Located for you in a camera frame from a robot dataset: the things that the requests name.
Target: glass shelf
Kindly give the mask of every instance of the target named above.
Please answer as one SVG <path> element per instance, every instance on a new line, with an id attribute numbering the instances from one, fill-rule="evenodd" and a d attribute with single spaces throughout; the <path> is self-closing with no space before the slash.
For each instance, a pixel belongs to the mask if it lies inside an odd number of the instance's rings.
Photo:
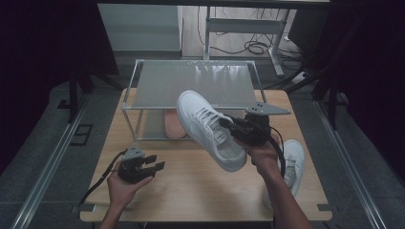
<path id="1" fill-rule="evenodd" d="M 164 134 L 164 110 L 176 109 L 182 92 L 195 91 L 214 109 L 243 117 L 256 102 L 252 78 L 260 82 L 253 61 L 137 60 L 121 110 L 134 141 L 187 139 Z M 137 91 L 130 95 L 137 79 Z M 139 120 L 129 117 L 131 110 L 139 110 Z"/>

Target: metal rod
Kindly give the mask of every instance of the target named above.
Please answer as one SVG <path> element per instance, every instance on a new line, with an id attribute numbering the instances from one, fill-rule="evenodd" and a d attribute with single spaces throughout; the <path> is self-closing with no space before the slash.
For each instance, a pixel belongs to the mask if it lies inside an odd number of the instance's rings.
<path id="1" fill-rule="evenodd" d="M 286 27 L 288 15 L 289 15 L 289 10 L 286 10 L 286 14 L 284 14 L 284 17 L 280 21 L 280 26 L 277 31 L 276 39 L 274 40 L 274 45 L 268 51 L 271 62 L 273 63 L 273 66 L 274 66 L 274 70 L 276 71 L 277 77 L 279 77 L 279 78 L 284 77 L 284 72 L 281 67 L 280 61 L 277 57 L 277 51 L 278 51 L 278 47 L 280 45 L 280 41 L 283 38 L 283 32 L 284 32 L 284 28 Z"/>
<path id="2" fill-rule="evenodd" d="M 211 8 L 206 7 L 206 17 L 205 17 L 205 47 L 203 51 L 203 59 L 209 60 L 209 28 L 211 20 Z"/>
<path id="3" fill-rule="evenodd" d="M 134 129 L 132 128 L 131 121 L 129 120 L 128 114 L 127 114 L 127 112 L 126 112 L 125 109 L 121 109 L 121 110 L 122 110 L 122 113 L 124 114 L 125 121 L 126 121 L 127 124 L 128 124 L 129 131 L 131 132 L 132 139 L 134 140 L 134 142 L 136 142 L 136 141 L 137 141 L 137 138 L 136 138 Z"/>
<path id="4" fill-rule="evenodd" d="M 260 77 L 259 77 L 259 74 L 257 73 L 257 69 L 256 69 L 256 65 L 255 65 L 254 61 L 251 61 L 250 65 L 251 65 L 250 68 L 253 69 L 254 74 L 256 75 L 257 84 L 259 85 L 259 90 L 260 90 L 260 94 L 262 95 L 263 102 L 267 103 L 265 92 L 263 92 L 263 88 L 262 88 L 262 82 L 260 81 Z"/>
<path id="5" fill-rule="evenodd" d="M 336 148 L 336 151 L 342 161 L 343 168 L 351 181 L 352 187 L 356 192 L 372 227 L 375 229 L 387 228 L 372 195 L 358 174 L 345 145 L 340 139 L 339 134 L 330 125 L 325 108 L 320 104 L 319 101 L 314 101 L 314 103 L 318 113 L 321 115 L 322 122 L 330 135 L 330 139 L 332 140 L 334 147 Z"/>
<path id="6" fill-rule="evenodd" d="M 61 159 L 65 155 L 66 149 L 68 148 L 73 135 L 75 134 L 75 129 L 77 128 L 77 125 L 84 114 L 89 100 L 90 95 L 84 94 L 81 99 L 81 105 L 77 115 L 75 116 L 75 119 L 72 121 L 72 123 L 68 124 L 63 136 L 60 138 L 47 164 L 44 166 L 44 169 L 39 175 L 38 180 L 33 185 L 30 194 L 28 195 L 27 199 L 20 209 L 20 212 L 17 214 L 14 223 L 11 225 L 11 228 L 28 228 L 28 226 L 30 225 L 33 215 L 38 209 L 39 203 L 44 197 L 48 186 L 51 183 L 53 175 L 56 172 Z"/>

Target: glass panel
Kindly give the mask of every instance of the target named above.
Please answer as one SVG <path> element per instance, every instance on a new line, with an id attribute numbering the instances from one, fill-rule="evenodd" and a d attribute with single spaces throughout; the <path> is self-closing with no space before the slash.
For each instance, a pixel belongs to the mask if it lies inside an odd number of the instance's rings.
<path id="1" fill-rule="evenodd" d="M 133 109 L 175 108 L 186 90 L 219 109 L 244 109 L 256 101 L 246 61 L 145 60 Z"/>

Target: metal frame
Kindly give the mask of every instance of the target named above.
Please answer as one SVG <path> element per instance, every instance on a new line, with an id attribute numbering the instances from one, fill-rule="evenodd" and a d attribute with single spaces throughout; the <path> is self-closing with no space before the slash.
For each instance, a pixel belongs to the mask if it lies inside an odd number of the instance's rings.
<path id="1" fill-rule="evenodd" d="M 280 41 L 283 38 L 283 32 L 284 28 L 286 27 L 289 10 L 286 10 L 286 14 L 283 16 L 281 21 L 211 18 L 210 12 L 210 7 L 207 7 L 205 17 L 205 45 L 203 50 L 204 60 L 209 60 L 209 34 L 211 32 L 276 34 L 274 45 L 268 50 L 268 54 L 271 62 L 273 63 L 277 77 L 284 77 L 283 69 L 281 68 L 280 61 L 277 57 L 277 50 L 280 45 Z"/>
<path id="2" fill-rule="evenodd" d="M 133 86 L 134 77 L 135 77 L 136 73 L 139 71 L 139 69 L 143 66 L 143 61 L 144 61 L 143 59 L 140 59 L 140 60 L 136 61 L 135 68 L 133 70 L 133 74 L 132 74 L 131 80 L 130 80 L 128 88 L 127 88 L 127 92 L 126 92 L 126 94 L 124 96 L 122 106 L 121 106 L 122 113 L 123 113 L 123 115 L 125 117 L 125 120 L 126 120 L 126 122 L 128 124 L 128 128 L 130 129 L 130 132 L 131 132 L 131 135 L 132 135 L 132 137 L 134 139 L 134 142 L 137 142 L 137 141 L 140 141 L 140 140 L 185 140 L 185 139 L 191 139 L 189 137 L 183 137 L 183 138 L 158 138 L 158 137 L 156 137 L 156 138 L 147 138 L 147 137 L 140 137 L 139 136 L 139 128 L 140 128 L 140 123 L 141 123 L 142 117 L 143 117 L 143 111 L 144 110 L 161 110 L 161 109 L 163 109 L 162 107 L 158 107 L 158 108 L 153 108 L 153 107 L 148 107 L 148 108 L 141 107 L 141 108 L 139 108 L 139 107 L 136 107 L 136 108 L 134 108 L 134 107 L 129 106 L 127 104 L 127 101 L 128 101 L 128 98 L 129 98 L 129 92 L 130 92 L 130 90 L 131 90 L 131 88 Z M 247 69 L 248 69 L 249 73 L 254 74 L 256 76 L 256 79 L 257 79 L 258 85 L 259 85 L 259 90 L 260 90 L 261 95 L 262 95 L 263 102 L 266 103 L 265 93 L 263 92 L 260 77 L 259 77 L 259 75 L 257 73 L 257 69 L 256 69 L 256 65 L 255 65 L 254 61 L 242 61 L 242 62 L 245 62 L 247 64 Z M 241 110 L 240 107 L 238 107 L 238 108 L 233 108 L 233 107 L 219 108 L 219 109 Z M 139 110 L 139 118 L 137 120 L 137 126 L 135 127 L 135 130 L 134 130 L 133 125 L 131 124 L 131 121 L 130 121 L 129 116 L 127 114 L 127 110 Z M 275 110 L 275 111 L 276 111 L 276 113 L 274 115 L 281 115 L 279 113 L 280 112 L 279 110 Z"/>

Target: black cable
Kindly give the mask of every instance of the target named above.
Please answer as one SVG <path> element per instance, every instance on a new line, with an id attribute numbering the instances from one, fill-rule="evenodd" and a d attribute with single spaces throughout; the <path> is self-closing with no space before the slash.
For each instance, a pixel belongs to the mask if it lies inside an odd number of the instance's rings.
<path id="1" fill-rule="evenodd" d="M 260 19 L 263 19 L 263 15 L 265 14 L 265 9 L 263 9 L 263 11 L 262 11 L 262 15 L 260 15 Z"/>
<path id="2" fill-rule="evenodd" d="M 203 43 L 202 36 L 200 35 L 200 7 L 199 7 L 199 9 L 197 11 L 197 31 L 199 32 L 200 41 L 202 42 L 203 45 L 205 45 Z"/>
<path id="3" fill-rule="evenodd" d="M 258 11 L 259 11 L 259 8 L 256 8 L 256 10 L 254 10 L 254 12 L 252 14 L 250 14 L 249 19 L 252 18 L 252 16 L 254 15 L 255 12 L 258 13 Z"/>
<path id="4" fill-rule="evenodd" d="M 279 14 L 279 13 L 280 13 L 280 9 L 277 10 L 276 21 L 277 21 L 277 18 L 278 18 L 278 14 Z"/>
<path id="5" fill-rule="evenodd" d="M 227 18 L 227 15 L 225 13 L 225 7 L 223 7 L 223 14 L 225 15 L 225 17 Z"/>
<path id="6" fill-rule="evenodd" d="M 284 140 L 283 137 L 281 136 L 280 132 L 277 131 L 277 129 L 275 129 L 274 127 L 270 127 L 271 130 L 275 131 L 277 133 L 277 135 L 280 137 L 280 142 L 281 142 L 281 151 L 283 151 L 284 153 Z"/>
<path id="7" fill-rule="evenodd" d="M 270 14 L 269 14 L 269 16 L 268 16 L 268 19 L 267 20 L 271 20 L 271 11 L 272 11 L 273 9 L 270 9 Z"/>
<path id="8" fill-rule="evenodd" d="M 267 87 L 264 87 L 263 88 L 263 90 L 267 90 L 267 89 L 270 89 L 270 88 L 272 88 L 272 87 L 275 87 L 275 86 L 278 86 L 278 85 L 284 85 L 284 84 L 286 84 L 286 83 L 288 83 L 289 81 L 291 81 L 291 78 L 293 77 L 295 77 L 296 75 L 296 72 L 295 73 L 291 73 L 286 79 L 284 79 L 283 81 L 281 81 L 281 82 L 278 82 L 278 83 L 275 83 L 275 84 L 271 84 L 271 85 L 269 85 L 269 86 L 267 86 Z"/>
<path id="9" fill-rule="evenodd" d="M 247 50 L 249 50 L 251 53 L 256 54 L 256 55 L 263 54 L 269 50 L 269 46 L 266 43 L 263 43 L 263 42 L 260 42 L 257 40 L 256 41 L 252 41 L 252 40 L 247 41 L 245 43 L 245 48 Z M 259 49 L 260 51 L 256 52 L 256 51 L 252 50 L 251 48 L 256 48 L 256 49 Z"/>
<path id="10" fill-rule="evenodd" d="M 297 75 L 304 70 L 305 66 L 301 66 L 297 71 L 294 73 L 290 74 L 285 80 L 282 81 L 280 86 L 277 88 L 277 90 L 282 89 L 284 86 L 286 86 L 289 82 L 291 82 Z"/>
<path id="11" fill-rule="evenodd" d="M 295 54 L 303 54 L 302 52 L 285 51 L 285 50 L 282 50 L 282 49 L 277 49 L 277 51 L 289 52 L 289 53 L 295 53 Z"/>
<path id="12" fill-rule="evenodd" d="M 209 48 L 210 48 L 210 49 L 213 49 L 213 50 L 220 51 L 220 52 L 225 52 L 225 53 L 228 53 L 228 54 L 238 54 L 238 53 L 244 52 L 244 51 L 246 50 L 246 49 L 244 49 L 244 50 L 237 51 L 237 52 L 228 52 L 228 51 L 225 51 L 225 50 L 221 50 L 221 49 L 219 49 L 219 48 L 217 48 L 217 47 L 212 47 L 212 46 L 210 46 Z"/>
<path id="13" fill-rule="evenodd" d="M 116 155 L 116 157 L 114 157 L 113 161 L 111 161 L 110 165 L 107 167 L 107 169 L 105 170 L 104 174 L 102 174 L 101 178 L 98 180 L 98 182 L 96 182 L 87 192 L 86 194 L 84 194 L 83 198 L 81 199 L 81 201 L 78 203 L 78 209 L 80 210 L 80 205 L 84 203 L 84 200 L 86 200 L 86 198 L 96 189 L 98 188 L 98 186 L 100 186 L 100 184 L 104 181 L 104 179 L 108 176 L 108 174 L 110 174 L 110 172 L 112 172 L 113 166 L 116 163 L 116 160 L 120 157 L 123 156 L 128 150 L 124 150 L 122 152 L 119 152 L 118 155 Z"/>
<path id="14" fill-rule="evenodd" d="M 295 61 L 295 60 L 282 60 L 282 61 L 281 61 L 281 65 L 282 65 L 285 69 L 293 70 L 293 71 L 298 71 L 298 70 L 299 70 L 299 69 L 293 69 L 293 68 L 288 67 L 288 66 L 285 64 L 286 61 Z"/>
<path id="15" fill-rule="evenodd" d="M 284 158 L 284 151 L 281 150 L 280 146 L 277 144 L 277 142 L 274 140 L 272 136 L 268 138 L 268 142 L 274 147 L 274 149 L 277 152 L 277 155 L 280 160 L 280 172 L 281 176 L 284 178 L 284 175 L 286 174 L 286 159 Z"/>
<path id="16" fill-rule="evenodd" d="M 277 55 L 279 57 L 281 57 L 281 58 L 290 59 L 290 60 L 296 60 L 296 61 L 301 61 L 303 59 L 302 57 L 287 55 L 287 54 L 284 54 L 284 53 L 279 52 L 279 51 L 277 51 Z"/>

